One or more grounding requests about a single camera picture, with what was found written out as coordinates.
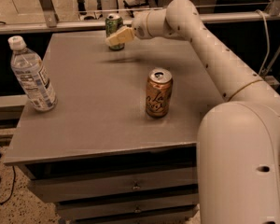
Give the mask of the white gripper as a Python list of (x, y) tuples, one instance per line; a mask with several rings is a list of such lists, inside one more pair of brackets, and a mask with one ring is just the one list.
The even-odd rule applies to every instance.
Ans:
[(132, 28), (127, 26), (120, 27), (115, 33), (105, 39), (105, 43), (109, 47), (124, 44), (133, 41), (134, 35), (139, 39), (149, 39), (147, 15), (147, 11), (135, 13), (132, 21)]

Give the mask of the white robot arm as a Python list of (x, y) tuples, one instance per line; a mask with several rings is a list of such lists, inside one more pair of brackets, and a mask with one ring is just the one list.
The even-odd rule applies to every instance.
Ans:
[(135, 15), (106, 42), (190, 42), (223, 98), (197, 138), (202, 224), (280, 224), (280, 95), (203, 24), (190, 0)]

